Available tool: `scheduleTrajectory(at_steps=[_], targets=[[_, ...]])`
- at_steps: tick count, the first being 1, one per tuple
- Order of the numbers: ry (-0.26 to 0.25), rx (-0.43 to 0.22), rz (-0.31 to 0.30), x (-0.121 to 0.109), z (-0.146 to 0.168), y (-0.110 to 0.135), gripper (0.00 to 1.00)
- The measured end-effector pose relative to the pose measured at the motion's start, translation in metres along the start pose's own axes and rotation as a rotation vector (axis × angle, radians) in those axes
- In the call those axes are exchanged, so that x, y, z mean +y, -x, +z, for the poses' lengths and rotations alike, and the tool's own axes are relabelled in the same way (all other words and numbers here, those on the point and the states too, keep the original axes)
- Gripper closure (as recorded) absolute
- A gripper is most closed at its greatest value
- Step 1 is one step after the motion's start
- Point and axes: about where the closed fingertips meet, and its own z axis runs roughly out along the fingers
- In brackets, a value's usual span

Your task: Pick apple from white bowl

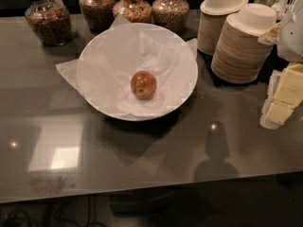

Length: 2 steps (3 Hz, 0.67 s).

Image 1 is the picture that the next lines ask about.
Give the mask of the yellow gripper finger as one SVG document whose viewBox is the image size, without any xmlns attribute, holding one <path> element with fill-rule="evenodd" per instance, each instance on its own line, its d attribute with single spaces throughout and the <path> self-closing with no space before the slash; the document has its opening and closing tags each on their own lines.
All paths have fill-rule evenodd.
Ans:
<svg viewBox="0 0 303 227">
<path fill-rule="evenodd" d="M 303 102 L 303 64 L 290 62 L 282 72 L 273 71 L 259 120 L 263 128 L 282 126 Z"/>
<path fill-rule="evenodd" d="M 277 34 L 279 31 L 280 23 L 276 23 L 269 28 L 266 32 L 258 37 L 258 42 L 265 45 L 277 44 Z"/>
</svg>

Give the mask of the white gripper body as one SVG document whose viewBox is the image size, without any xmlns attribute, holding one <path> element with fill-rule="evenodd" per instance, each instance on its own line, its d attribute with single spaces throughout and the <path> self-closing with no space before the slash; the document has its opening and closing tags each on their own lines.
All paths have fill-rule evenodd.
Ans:
<svg viewBox="0 0 303 227">
<path fill-rule="evenodd" d="M 281 21 L 277 54 L 286 61 L 303 62 L 303 3 L 297 3 Z"/>
</svg>

